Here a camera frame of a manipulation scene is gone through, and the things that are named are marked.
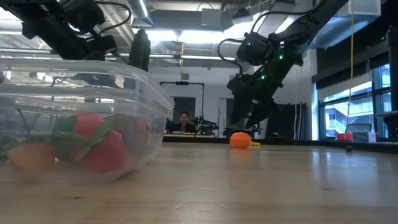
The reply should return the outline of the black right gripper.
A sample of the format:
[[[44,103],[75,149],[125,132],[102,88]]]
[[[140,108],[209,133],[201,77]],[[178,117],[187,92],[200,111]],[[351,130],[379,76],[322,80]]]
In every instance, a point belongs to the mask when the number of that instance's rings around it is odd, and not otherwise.
[[[262,103],[254,106],[245,125],[246,128],[251,128],[278,112],[278,105],[269,100],[278,88],[283,87],[282,82],[294,65],[302,66],[302,54],[279,52],[273,54],[252,75],[241,75],[230,80],[228,89],[232,91],[234,96],[231,122],[236,124],[246,116],[249,110],[249,102],[252,102],[252,100]]]

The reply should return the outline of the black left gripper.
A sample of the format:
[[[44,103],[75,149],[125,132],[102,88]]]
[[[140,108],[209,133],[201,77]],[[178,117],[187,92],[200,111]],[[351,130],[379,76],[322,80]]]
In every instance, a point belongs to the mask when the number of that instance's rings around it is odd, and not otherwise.
[[[117,43],[112,35],[86,38],[86,47],[89,54],[86,60],[104,60],[106,54],[115,53],[118,50]],[[116,79],[112,75],[77,73],[74,80],[85,81],[89,85],[118,87]]]

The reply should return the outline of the orange toy fruit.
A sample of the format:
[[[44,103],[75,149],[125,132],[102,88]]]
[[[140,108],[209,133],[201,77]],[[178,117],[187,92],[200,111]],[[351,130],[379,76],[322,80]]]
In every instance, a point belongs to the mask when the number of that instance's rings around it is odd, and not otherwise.
[[[251,137],[243,132],[234,133],[229,139],[229,144],[233,148],[245,149],[251,145]]]

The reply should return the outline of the small red toy strawberry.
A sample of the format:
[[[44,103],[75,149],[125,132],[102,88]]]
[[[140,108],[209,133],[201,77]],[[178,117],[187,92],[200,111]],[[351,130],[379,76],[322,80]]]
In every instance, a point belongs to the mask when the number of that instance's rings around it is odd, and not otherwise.
[[[63,118],[58,125],[58,130],[90,138],[103,122],[104,119],[97,114],[74,114]]]

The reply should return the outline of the large red toy strawberry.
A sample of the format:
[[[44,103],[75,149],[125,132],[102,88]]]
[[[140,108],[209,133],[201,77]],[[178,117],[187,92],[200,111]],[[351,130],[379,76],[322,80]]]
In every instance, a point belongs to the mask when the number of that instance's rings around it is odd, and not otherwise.
[[[104,139],[91,147],[89,153],[77,163],[80,168],[107,173],[122,170],[131,160],[122,137],[116,131],[108,131]]]

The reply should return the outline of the yellowish red toy strawberry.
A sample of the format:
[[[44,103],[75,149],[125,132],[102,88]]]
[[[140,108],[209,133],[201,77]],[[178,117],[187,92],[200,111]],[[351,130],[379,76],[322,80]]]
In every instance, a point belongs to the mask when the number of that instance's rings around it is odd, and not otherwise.
[[[16,170],[48,171],[55,167],[55,150],[45,143],[23,144],[11,149],[8,160]]]

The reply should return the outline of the clear plastic tupperware container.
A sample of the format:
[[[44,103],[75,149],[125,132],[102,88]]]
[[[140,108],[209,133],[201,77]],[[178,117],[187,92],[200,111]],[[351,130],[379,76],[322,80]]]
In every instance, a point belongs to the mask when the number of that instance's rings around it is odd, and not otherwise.
[[[112,75],[118,87],[89,85],[74,80],[77,73]],[[105,183],[122,177],[151,160],[164,136],[173,101],[145,71],[120,63],[89,60],[39,60],[0,58],[0,182],[48,182],[67,184]],[[93,137],[76,134],[81,143],[69,152],[70,161],[55,156],[48,171],[21,171],[11,166],[8,152],[14,147],[45,143],[57,132],[63,118],[74,114],[97,114],[104,119]],[[80,168],[78,162],[108,131],[106,120],[114,114],[144,119],[149,127],[147,144],[130,151],[122,170],[99,173]]]

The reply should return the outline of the black background machine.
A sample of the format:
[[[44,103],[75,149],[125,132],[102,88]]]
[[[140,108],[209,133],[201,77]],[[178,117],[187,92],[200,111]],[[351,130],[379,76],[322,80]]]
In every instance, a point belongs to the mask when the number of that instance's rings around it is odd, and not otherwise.
[[[249,115],[241,118],[236,123],[232,123],[232,115],[234,109],[234,99],[233,98],[220,98],[220,126],[221,133],[224,137],[230,138],[234,133],[246,133],[252,139],[258,139],[261,137],[263,128],[260,123],[253,125],[251,128],[246,127]]]

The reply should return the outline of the black leaning panel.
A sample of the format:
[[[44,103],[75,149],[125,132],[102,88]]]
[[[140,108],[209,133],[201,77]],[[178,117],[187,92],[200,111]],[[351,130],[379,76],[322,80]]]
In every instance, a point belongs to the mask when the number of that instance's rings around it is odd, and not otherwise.
[[[266,139],[277,133],[282,139],[306,140],[307,138],[307,104],[278,105],[276,113],[267,119]]]

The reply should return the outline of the green cactus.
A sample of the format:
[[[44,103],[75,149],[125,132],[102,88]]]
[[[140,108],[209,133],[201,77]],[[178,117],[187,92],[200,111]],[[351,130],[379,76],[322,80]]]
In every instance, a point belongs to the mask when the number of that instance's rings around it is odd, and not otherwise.
[[[128,64],[148,72],[150,62],[150,40],[144,29],[139,29],[131,44]]]

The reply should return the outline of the person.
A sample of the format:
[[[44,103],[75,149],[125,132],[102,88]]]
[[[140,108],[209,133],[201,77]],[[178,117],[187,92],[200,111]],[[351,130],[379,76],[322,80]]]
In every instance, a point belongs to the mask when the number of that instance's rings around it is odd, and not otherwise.
[[[194,133],[196,131],[196,126],[190,123],[189,114],[186,111],[180,113],[178,130],[182,133]]]

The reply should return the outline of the background work table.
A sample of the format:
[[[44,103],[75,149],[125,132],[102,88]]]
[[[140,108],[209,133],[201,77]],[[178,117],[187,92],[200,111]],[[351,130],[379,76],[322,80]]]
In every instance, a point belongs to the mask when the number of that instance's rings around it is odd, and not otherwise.
[[[206,142],[215,140],[213,135],[202,134],[164,134],[163,142]]]

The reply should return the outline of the long ceiling light fixture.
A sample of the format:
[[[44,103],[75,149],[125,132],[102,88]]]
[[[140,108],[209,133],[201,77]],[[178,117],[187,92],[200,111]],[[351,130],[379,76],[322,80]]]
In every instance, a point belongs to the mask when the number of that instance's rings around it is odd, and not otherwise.
[[[175,60],[217,60],[222,58],[215,56],[201,56],[201,55],[167,55],[167,54],[150,54],[150,58],[156,59],[175,59]]]

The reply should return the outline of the white box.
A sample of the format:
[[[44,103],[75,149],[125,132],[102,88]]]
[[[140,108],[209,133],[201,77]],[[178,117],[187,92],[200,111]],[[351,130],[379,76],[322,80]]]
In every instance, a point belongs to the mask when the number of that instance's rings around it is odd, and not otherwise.
[[[375,143],[377,142],[377,133],[375,132],[355,132],[352,133],[353,142]]]

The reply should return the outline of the black aluminium table frame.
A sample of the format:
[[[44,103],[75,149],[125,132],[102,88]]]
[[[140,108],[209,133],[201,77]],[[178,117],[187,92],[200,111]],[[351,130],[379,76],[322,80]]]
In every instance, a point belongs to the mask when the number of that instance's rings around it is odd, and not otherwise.
[[[254,141],[259,142],[262,146],[265,145],[325,146],[325,147],[335,147],[342,149],[345,149],[346,147],[350,146],[357,151],[398,154],[398,144],[362,143],[362,142],[348,142],[348,141],[285,140],[285,139],[255,139]],[[229,144],[229,139],[166,136],[163,138],[163,142]]]

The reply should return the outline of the black background gantry frame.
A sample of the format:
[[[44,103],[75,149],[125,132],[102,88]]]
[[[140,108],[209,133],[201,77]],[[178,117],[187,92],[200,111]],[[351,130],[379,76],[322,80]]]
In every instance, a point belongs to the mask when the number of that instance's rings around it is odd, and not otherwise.
[[[167,91],[171,94],[172,100],[174,102],[174,108],[169,118],[175,124],[180,123],[180,113],[186,111],[189,114],[190,123],[194,124],[192,121],[194,119],[197,105],[197,98],[194,96],[194,88],[200,86],[199,83],[190,83],[185,81],[179,82],[161,82],[160,83]],[[198,134],[198,126],[196,126],[196,131],[190,134]]]

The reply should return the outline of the black vertical post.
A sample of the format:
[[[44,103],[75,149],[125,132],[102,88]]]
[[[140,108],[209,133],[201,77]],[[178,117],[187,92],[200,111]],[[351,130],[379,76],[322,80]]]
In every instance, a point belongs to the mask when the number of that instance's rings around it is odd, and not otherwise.
[[[389,139],[398,139],[398,25],[390,26],[387,33],[391,81],[392,114],[387,118]]]

